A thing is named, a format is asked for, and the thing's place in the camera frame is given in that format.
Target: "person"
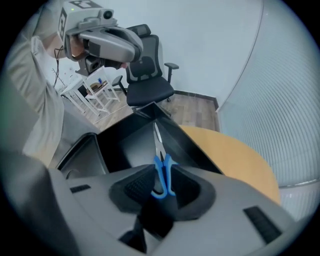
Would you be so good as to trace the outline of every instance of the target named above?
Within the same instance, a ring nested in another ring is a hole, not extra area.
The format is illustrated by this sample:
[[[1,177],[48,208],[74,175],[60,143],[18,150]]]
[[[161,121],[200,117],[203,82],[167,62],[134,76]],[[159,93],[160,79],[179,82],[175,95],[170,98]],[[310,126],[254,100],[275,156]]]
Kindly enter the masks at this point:
[[[50,168],[57,166],[81,135],[100,132],[68,99],[58,95],[32,53],[32,37],[38,37],[53,58],[55,49],[62,46],[57,30],[63,2],[50,0],[29,19],[8,53],[1,78],[10,103],[14,104],[13,110],[8,110],[14,112],[11,114],[14,117],[9,113],[6,115],[11,118],[6,122],[11,126],[1,133],[2,147],[20,151]],[[70,41],[73,55],[84,51],[76,37]],[[63,51],[59,57],[65,57]]]

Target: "chair backrest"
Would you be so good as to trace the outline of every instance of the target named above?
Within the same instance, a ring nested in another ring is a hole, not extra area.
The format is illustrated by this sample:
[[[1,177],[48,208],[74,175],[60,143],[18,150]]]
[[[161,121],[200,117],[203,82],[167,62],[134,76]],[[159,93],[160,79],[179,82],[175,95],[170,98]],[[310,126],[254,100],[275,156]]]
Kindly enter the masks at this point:
[[[128,84],[149,80],[162,76],[159,65],[159,37],[151,34],[146,24],[128,27],[128,30],[136,33],[143,43],[143,52],[139,60],[128,63],[126,68],[126,81]]]

